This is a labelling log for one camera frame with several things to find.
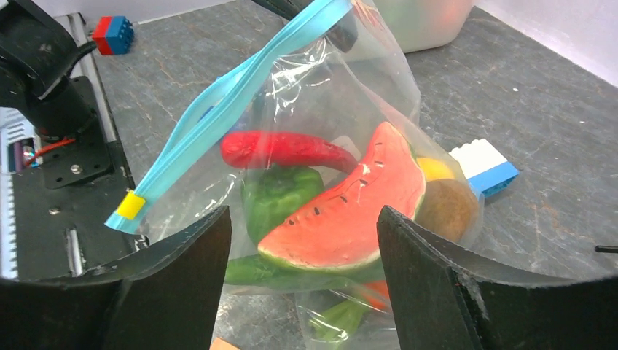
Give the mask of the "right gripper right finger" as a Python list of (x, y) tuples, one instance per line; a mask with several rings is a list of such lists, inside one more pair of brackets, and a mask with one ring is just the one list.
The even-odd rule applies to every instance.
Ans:
[(402, 349), (615, 349), (617, 277), (524, 271), (382, 208), (383, 268)]

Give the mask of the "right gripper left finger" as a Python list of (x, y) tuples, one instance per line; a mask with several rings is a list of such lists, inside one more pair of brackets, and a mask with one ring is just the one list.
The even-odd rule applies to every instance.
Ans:
[(1, 280), (3, 349), (208, 349), (230, 210), (78, 277)]

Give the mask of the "brown toy kiwi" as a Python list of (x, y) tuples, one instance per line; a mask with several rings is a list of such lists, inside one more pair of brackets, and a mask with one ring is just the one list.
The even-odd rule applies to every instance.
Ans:
[(479, 202), (469, 185), (455, 179), (438, 179), (426, 183), (426, 194), (413, 221), (458, 242), (472, 230), (479, 216)]

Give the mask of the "pink toy watermelon slice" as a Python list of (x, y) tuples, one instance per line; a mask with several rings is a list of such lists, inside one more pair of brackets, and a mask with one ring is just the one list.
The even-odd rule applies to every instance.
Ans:
[(258, 252), (284, 268), (355, 270), (380, 256), (376, 222), (381, 209), (390, 206), (413, 218), (425, 193), (425, 176), (407, 140), (383, 122), (351, 174), (268, 233)]

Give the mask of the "green toy bell pepper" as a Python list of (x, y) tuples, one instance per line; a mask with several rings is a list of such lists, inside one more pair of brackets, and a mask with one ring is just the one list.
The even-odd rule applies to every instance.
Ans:
[(320, 173), (307, 166), (271, 166), (250, 171), (241, 197), (246, 230), (258, 244), (298, 208), (324, 191)]

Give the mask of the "small red toy chili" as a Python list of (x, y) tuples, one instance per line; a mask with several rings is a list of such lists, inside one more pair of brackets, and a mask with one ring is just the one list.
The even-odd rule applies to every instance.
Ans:
[(220, 142), (223, 161), (234, 168), (325, 166), (349, 174), (357, 160), (327, 140), (302, 133), (236, 131)]

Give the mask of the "clear zip top bag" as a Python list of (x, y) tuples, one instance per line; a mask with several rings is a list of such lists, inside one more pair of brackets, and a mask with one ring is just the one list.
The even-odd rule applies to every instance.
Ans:
[(374, 1), (307, 1), (187, 107), (106, 225), (158, 241), (227, 206), (226, 292), (292, 293), (308, 349), (397, 349), (382, 208), (461, 243), (482, 224), (420, 99)]

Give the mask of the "orange toy carrot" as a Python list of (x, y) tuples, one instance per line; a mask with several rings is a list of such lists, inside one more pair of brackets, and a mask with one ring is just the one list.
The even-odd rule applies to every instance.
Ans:
[(366, 283), (360, 293), (373, 308), (381, 311), (387, 311), (390, 308), (388, 285), (385, 280)]

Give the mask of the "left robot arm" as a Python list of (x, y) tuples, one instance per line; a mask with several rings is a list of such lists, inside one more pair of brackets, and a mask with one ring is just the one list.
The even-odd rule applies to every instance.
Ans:
[(104, 140), (98, 112), (70, 74), (95, 42), (71, 34), (33, 1), (1, 7), (1, 106), (18, 110), (45, 141)]

